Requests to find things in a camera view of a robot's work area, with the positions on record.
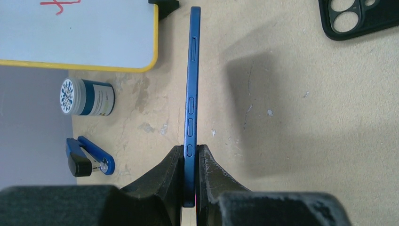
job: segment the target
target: power button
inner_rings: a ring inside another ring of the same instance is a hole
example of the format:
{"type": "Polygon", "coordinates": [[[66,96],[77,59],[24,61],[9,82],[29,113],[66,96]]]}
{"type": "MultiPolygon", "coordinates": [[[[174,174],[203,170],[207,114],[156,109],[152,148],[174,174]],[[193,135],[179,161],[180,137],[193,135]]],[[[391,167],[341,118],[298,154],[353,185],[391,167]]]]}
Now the power button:
{"type": "Polygon", "coordinates": [[[195,52],[197,47],[197,37],[191,38],[191,61],[195,61],[195,52]]]}
{"type": "Polygon", "coordinates": [[[192,145],[187,146],[187,156],[191,157],[192,156],[192,145]]]}
{"type": "Polygon", "coordinates": [[[194,113],[194,98],[190,97],[188,99],[188,113],[193,114],[194,113]]]}
{"type": "Polygon", "coordinates": [[[194,131],[194,120],[193,119],[189,119],[188,120],[188,131],[187,131],[187,135],[189,137],[192,137],[192,132],[194,131]]]}

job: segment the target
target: phone holder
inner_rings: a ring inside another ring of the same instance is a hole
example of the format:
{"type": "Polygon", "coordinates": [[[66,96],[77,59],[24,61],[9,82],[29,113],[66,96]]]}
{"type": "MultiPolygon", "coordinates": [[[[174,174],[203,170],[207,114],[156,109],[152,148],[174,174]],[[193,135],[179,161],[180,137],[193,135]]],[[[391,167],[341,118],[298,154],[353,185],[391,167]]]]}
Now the phone holder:
{"type": "MultiPolygon", "coordinates": [[[[351,222],[332,195],[252,192],[197,146],[196,210],[199,226],[340,225],[351,222]]],[[[0,225],[179,226],[182,218],[183,146],[119,189],[96,186],[12,187],[0,192],[0,225]]]]}

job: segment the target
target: whiteboard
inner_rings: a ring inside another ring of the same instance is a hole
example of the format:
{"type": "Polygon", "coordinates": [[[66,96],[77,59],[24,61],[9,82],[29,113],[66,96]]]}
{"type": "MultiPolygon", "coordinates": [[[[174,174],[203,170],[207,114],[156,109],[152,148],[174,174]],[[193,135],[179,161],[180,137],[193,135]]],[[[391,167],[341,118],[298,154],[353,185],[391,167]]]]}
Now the whiteboard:
{"type": "Polygon", "coordinates": [[[144,71],[157,59],[146,0],[0,0],[0,64],[144,71]]]}

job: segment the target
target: beige table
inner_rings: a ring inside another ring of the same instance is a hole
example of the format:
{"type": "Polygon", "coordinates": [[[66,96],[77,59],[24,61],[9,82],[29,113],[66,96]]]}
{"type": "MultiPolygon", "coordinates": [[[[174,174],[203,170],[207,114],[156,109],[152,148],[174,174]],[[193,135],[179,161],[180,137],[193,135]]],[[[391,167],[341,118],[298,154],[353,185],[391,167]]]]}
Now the beige table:
{"type": "MultiPolygon", "coordinates": [[[[124,186],[183,142],[195,2],[182,1],[160,23],[153,70],[70,72],[110,81],[117,92],[109,117],[73,118],[74,135],[85,135],[117,163],[114,175],[79,184],[124,186]]],[[[316,1],[200,6],[198,143],[208,144],[249,189],[325,191],[339,198],[354,225],[397,225],[398,28],[335,42],[321,29],[316,1]]],[[[194,225],[195,211],[184,211],[183,225],[194,225]]]]}

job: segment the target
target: smartphone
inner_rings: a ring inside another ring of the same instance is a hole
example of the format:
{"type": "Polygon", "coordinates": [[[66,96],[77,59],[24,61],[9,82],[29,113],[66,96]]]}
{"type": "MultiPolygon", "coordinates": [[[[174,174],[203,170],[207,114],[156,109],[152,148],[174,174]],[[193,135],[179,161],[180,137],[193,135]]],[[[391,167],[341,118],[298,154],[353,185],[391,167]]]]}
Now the smartphone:
{"type": "Polygon", "coordinates": [[[191,7],[184,123],[183,207],[195,206],[195,151],[197,147],[198,67],[201,8],[191,7]]]}

